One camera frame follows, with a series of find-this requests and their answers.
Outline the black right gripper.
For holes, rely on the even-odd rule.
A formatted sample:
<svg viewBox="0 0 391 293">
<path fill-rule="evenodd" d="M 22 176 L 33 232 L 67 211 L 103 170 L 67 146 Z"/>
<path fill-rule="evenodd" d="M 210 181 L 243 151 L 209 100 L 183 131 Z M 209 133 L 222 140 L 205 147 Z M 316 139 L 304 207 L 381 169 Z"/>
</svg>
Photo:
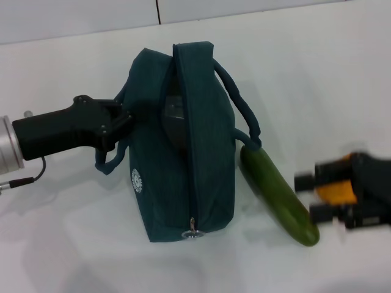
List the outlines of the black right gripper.
<svg viewBox="0 0 391 293">
<path fill-rule="evenodd" d="M 337 220 L 347 229 L 390 225 L 390 159 L 360 152 L 353 153 L 350 161 L 316 164 L 313 172 L 295 174 L 295 192 L 350 179 L 353 184 L 357 203 L 348 208 L 347 216 L 346 205 L 313 204 L 309 207 L 311 222 L 317 225 Z"/>
</svg>

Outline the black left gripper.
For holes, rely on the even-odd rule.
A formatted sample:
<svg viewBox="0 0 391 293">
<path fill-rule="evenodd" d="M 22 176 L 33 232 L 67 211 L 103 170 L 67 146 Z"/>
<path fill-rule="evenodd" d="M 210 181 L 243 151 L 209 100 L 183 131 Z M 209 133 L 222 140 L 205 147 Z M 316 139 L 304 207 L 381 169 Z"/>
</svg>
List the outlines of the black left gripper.
<svg viewBox="0 0 391 293">
<path fill-rule="evenodd" d="M 119 116 L 122 112 L 118 101 L 81 95 L 66 109 L 15 120 L 12 126 L 26 161 L 83 146 L 112 151 L 135 124 L 133 115 Z"/>
</svg>

